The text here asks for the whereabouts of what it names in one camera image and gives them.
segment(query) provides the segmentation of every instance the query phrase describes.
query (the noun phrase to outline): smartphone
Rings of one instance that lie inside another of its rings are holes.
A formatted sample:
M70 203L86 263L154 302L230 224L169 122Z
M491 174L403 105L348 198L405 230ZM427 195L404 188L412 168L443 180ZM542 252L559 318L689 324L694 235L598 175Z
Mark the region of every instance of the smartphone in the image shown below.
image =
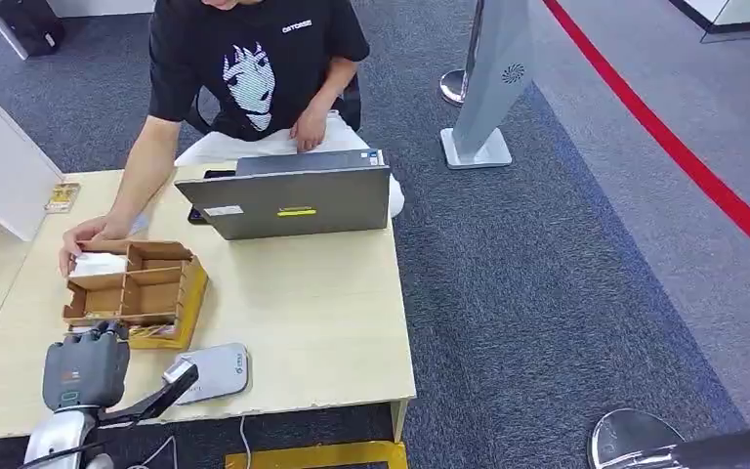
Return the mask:
M236 174L236 171L232 169L226 169L226 170L217 170L217 169L209 169L205 172L205 175L202 177L202 179L214 179L214 178L227 178L229 176L233 176ZM202 216L201 213L199 213L199 210L191 207L191 211L188 212L188 222L192 225L208 225L208 221L205 220L205 217Z

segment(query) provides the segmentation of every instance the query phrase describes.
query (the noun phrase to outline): t-shirt logo text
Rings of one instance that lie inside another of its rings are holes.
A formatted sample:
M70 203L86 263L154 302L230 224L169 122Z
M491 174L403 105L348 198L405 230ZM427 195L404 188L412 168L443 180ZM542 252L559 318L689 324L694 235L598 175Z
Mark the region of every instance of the t-shirt logo text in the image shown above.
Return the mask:
M301 22L296 22L292 24L291 26L286 26L283 28L283 34L286 34L288 32L292 32L295 29L300 29L301 27L308 27L312 25L312 20L306 20Z

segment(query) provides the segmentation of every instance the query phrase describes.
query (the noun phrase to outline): laptop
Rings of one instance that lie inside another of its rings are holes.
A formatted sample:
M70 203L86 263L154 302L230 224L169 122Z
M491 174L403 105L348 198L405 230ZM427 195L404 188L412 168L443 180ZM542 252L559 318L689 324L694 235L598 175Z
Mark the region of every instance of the laptop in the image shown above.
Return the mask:
M233 176L175 185L228 240L387 226L390 167L379 149L241 158Z

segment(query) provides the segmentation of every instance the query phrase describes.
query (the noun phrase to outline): white pants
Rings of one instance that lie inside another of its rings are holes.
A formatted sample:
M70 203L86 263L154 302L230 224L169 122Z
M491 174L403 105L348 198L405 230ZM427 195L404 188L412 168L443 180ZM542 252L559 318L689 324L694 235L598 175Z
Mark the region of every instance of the white pants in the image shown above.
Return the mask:
M326 135L323 143L314 151L342 151L346 149L368 149L369 145L347 125L338 111L332 110L326 117ZM279 130L257 142L233 139L220 132L211 132L199 139L177 158L176 166L220 163L243 157L292 154L297 152L297 142L289 138L289 129ZM403 192L400 184L390 176L390 217L403 208Z

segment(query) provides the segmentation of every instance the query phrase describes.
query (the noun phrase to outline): white label sticker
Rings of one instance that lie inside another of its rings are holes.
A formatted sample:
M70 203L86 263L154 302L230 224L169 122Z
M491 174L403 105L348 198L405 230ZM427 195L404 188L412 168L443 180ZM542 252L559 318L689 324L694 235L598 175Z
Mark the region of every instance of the white label sticker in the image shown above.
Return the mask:
M225 207L206 208L205 213L210 217L222 217L224 215L239 215L243 209L239 205L228 205Z

